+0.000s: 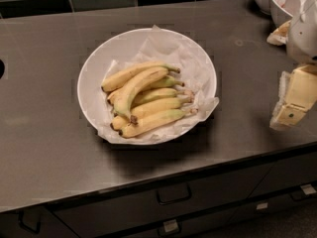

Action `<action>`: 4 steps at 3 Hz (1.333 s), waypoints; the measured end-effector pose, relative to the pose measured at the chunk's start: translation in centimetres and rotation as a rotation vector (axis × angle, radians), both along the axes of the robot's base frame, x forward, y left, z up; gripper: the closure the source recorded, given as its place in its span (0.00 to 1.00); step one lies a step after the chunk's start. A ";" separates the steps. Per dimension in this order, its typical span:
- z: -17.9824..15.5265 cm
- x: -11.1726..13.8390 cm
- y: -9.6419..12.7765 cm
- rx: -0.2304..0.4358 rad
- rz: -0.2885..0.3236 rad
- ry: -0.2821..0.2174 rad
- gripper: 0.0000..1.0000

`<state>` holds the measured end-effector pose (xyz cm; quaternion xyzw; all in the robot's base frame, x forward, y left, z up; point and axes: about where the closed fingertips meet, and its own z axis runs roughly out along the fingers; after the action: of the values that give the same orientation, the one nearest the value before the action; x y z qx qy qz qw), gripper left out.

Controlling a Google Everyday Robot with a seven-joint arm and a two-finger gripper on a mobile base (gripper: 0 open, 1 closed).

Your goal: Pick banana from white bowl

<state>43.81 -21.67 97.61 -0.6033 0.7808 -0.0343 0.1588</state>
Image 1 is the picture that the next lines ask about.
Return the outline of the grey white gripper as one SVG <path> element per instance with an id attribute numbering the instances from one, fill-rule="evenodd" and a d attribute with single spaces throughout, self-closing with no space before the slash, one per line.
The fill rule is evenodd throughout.
<path id="1" fill-rule="evenodd" d="M 292 20 L 276 28 L 266 41 L 275 46 L 286 44 L 287 55 L 299 63 L 317 63 L 317 0 L 305 0 Z M 304 64 L 292 73 L 284 71 L 269 127 L 282 131 L 297 125 L 316 102 L 316 65 Z"/>

